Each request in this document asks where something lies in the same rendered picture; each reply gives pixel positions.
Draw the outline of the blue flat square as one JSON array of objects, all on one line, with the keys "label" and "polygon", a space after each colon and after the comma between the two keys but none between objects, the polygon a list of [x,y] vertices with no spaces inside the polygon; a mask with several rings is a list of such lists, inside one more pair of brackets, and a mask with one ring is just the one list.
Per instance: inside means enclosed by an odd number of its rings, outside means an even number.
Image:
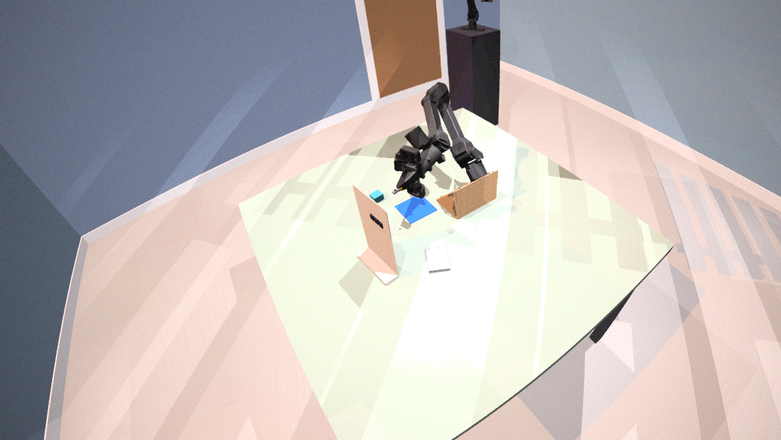
[{"label": "blue flat square", "polygon": [[430,202],[424,197],[422,199],[413,197],[405,202],[399,203],[395,208],[407,219],[410,223],[418,221],[423,217],[427,217],[434,211],[437,211]]}]

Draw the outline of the teal cube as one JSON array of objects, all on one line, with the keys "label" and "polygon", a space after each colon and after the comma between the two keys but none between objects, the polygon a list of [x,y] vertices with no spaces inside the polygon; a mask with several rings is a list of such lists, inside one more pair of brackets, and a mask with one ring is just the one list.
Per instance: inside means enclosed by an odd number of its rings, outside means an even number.
[{"label": "teal cube", "polygon": [[376,203],[378,203],[379,201],[382,201],[384,199],[384,196],[380,190],[376,190],[370,194],[370,198],[374,200]]}]

